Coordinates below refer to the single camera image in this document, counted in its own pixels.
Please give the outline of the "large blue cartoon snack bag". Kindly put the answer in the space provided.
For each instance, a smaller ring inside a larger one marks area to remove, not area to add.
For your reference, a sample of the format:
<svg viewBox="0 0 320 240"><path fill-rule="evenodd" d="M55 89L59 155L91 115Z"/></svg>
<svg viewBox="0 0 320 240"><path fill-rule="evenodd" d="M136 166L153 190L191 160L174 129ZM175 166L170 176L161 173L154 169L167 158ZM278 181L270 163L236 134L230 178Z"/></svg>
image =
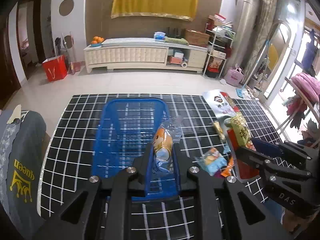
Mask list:
<svg viewBox="0 0 320 240"><path fill-rule="evenodd" d="M227 160L214 147L211 147L200 157L195 157L195 161L210 176L214 176L217 172L221 172L223 168L227 167Z"/></svg>

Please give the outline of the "small cartoon pastry packet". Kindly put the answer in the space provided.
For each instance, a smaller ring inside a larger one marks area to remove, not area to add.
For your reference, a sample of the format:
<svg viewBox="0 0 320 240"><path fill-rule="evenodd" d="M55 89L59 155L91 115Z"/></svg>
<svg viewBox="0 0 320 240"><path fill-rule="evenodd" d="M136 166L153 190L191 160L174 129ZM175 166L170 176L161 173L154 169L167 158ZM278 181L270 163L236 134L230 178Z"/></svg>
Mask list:
<svg viewBox="0 0 320 240"><path fill-rule="evenodd" d="M178 115L162 122L153 137L152 172L157 177L172 174L172 150L174 143L179 143L182 136L183 117Z"/></svg>

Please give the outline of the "yellow green snack bag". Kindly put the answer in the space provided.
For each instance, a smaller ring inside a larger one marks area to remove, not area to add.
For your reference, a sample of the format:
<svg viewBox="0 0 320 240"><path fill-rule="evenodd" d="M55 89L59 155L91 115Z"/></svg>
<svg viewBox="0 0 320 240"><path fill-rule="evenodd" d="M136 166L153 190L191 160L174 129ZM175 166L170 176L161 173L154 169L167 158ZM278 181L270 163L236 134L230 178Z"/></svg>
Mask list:
<svg viewBox="0 0 320 240"><path fill-rule="evenodd" d="M238 145L246 146L251 139L251 133L243 115L240 112L237 112L236 115L231 118L230 123L235 133Z"/></svg>

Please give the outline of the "white red snack bag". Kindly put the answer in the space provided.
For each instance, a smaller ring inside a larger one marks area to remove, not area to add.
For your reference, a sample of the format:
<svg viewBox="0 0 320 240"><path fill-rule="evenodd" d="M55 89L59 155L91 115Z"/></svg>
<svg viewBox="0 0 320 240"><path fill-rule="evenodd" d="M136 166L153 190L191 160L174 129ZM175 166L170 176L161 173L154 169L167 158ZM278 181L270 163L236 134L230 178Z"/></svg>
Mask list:
<svg viewBox="0 0 320 240"><path fill-rule="evenodd" d="M233 99L220 89L204 92L203 97L214 112L218 120L232 118L240 112Z"/></svg>

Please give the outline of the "red chip bag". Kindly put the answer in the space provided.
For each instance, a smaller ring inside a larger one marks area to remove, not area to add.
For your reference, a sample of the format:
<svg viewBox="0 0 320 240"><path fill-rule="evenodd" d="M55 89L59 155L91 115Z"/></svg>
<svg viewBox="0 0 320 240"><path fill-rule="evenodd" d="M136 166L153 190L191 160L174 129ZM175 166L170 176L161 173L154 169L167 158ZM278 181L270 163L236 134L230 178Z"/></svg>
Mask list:
<svg viewBox="0 0 320 240"><path fill-rule="evenodd" d="M232 145L230 148L232 149L232 157L234 159L236 177L240 179L242 183L246 183L249 180L259 176L259 170L254 168L253 166L249 166L248 164L244 163L242 160L239 159L239 154L235 152L235 150L239 148L239 145L233 129L227 129L227 133Z"/></svg>

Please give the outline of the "orange biscuit roll pack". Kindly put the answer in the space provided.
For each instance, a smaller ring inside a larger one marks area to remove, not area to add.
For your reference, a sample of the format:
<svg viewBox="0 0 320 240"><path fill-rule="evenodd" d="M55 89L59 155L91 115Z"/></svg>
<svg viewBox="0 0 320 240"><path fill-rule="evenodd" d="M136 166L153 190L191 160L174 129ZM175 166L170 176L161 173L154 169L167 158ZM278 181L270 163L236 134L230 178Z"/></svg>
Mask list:
<svg viewBox="0 0 320 240"><path fill-rule="evenodd" d="M234 166L234 159L233 159L233 157L231 157L226 168L224 168L224 170L220 173L221 176L223 176L225 178L227 178L228 176L231 176L233 166Z"/></svg>

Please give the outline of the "clear cracker pack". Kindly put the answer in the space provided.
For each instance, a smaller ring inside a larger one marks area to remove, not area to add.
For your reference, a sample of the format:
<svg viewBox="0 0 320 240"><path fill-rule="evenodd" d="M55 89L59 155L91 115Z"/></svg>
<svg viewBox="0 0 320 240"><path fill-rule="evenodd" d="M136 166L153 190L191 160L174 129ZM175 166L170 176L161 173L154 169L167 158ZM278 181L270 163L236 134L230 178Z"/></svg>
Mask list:
<svg viewBox="0 0 320 240"><path fill-rule="evenodd" d="M225 142L226 141L226 137L225 137L225 135L223 133L223 130L222 130L222 128L221 128L221 126L220 126L218 121L213 122L213 128L217 132L217 135L219 136L220 140L222 142Z"/></svg>

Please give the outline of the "blue plastic basket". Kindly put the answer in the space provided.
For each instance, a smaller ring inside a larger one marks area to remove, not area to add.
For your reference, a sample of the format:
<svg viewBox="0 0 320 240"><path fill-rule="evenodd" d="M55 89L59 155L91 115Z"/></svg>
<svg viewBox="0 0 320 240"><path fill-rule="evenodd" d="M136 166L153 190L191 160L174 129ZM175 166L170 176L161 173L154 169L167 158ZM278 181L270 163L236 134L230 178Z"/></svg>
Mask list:
<svg viewBox="0 0 320 240"><path fill-rule="evenodd" d="M168 118L169 109L161 99L124 98L108 102L96 133L91 174L110 178L132 166Z"/></svg>

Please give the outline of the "black white grid tablecloth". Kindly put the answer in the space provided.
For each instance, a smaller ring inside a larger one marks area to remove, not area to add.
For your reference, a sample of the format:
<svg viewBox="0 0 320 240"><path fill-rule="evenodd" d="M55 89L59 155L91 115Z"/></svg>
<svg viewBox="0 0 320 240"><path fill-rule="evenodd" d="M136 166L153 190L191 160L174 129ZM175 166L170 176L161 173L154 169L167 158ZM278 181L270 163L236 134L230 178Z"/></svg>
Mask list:
<svg viewBox="0 0 320 240"><path fill-rule="evenodd" d="M42 167L35 239L289 239L243 185L202 96L72 96Z"/></svg>

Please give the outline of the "blue mop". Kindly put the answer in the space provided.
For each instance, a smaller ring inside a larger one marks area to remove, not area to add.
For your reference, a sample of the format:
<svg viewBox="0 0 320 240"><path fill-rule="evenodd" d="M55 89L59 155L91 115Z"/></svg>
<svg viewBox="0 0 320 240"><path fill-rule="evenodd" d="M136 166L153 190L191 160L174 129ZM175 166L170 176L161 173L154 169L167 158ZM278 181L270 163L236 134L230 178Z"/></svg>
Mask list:
<svg viewBox="0 0 320 240"><path fill-rule="evenodd" d="M244 98L244 91L245 91L245 88L249 82L249 80L251 79L251 77L253 76L256 68L258 67L259 65L259 62L261 61L261 59L264 57L264 54L265 54L265 51L267 51L267 49L269 48L269 44L270 44L270 39L266 40L265 43L264 43L264 46L263 48L261 49L255 63L253 64L253 67L251 68L251 70L248 72L248 76L246 77L243 85L241 88L237 88L236 89L236 93L238 95L239 98Z"/></svg>

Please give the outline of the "pink tote bag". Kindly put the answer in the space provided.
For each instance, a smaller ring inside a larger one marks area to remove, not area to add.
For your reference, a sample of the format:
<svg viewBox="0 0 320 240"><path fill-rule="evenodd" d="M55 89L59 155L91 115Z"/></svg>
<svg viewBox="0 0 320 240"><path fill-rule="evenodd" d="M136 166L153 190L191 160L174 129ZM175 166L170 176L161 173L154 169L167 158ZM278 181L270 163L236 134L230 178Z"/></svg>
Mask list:
<svg viewBox="0 0 320 240"><path fill-rule="evenodd" d="M225 81L227 84L237 87L242 80L244 74L242 69L236 64L234 67L229 68L225 75Z"/></svg>

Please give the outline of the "cream TV cabinet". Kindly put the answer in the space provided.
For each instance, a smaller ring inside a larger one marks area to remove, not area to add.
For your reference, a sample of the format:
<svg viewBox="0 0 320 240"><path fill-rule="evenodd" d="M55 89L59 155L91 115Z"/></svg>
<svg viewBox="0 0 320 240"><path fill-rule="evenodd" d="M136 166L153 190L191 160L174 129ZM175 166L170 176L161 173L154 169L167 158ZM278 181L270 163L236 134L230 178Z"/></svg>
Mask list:
<svg viewBox="0 0 320 240"><path fill-rule="evenodd" d="M153 38L111 38L84 49L87 72L94 68L163 69L202 72L208 49L156 41Z"/></svg>

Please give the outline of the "brown cardboard box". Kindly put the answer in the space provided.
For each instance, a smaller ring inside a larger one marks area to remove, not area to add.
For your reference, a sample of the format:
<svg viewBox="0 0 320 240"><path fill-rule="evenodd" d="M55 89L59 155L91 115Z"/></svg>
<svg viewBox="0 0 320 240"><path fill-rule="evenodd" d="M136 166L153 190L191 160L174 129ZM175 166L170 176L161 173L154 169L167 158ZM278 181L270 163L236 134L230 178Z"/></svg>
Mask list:
<svg viewBox="0 0 320 240"><path fill-rule="evenodd" d="M206 47L208 45L210 35L199 31L185 29L184 38L192 46Z"/></svg>

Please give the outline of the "blue tissue box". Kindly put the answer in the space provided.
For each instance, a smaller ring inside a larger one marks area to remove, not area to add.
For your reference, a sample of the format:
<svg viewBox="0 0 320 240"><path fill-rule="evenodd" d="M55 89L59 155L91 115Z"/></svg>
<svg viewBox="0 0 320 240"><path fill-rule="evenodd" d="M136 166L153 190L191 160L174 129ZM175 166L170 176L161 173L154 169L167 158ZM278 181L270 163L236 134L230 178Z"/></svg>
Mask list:
<svg viewBox="0 0 320 240"><path fill-rule="evenodd" d="M154 33L153 38L156 41L164 41L165 40L165 36L166 36L166 33L161 32L161 31L157 31L157 32Z"/></svg>

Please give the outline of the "silver standing air conditioner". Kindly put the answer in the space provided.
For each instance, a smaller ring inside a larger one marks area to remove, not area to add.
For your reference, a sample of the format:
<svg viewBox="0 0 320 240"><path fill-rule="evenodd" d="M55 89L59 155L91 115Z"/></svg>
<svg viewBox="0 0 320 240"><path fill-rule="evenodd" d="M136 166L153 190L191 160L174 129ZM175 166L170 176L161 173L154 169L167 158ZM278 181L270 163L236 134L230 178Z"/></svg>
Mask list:
<svg viewBox="0 0 320 240"><path fill-rule="evenodd" d="M249 39L253 33L260 0L237 0L234 22L235 36L232 45L231 66L241 65L248 51Z"/></svg>

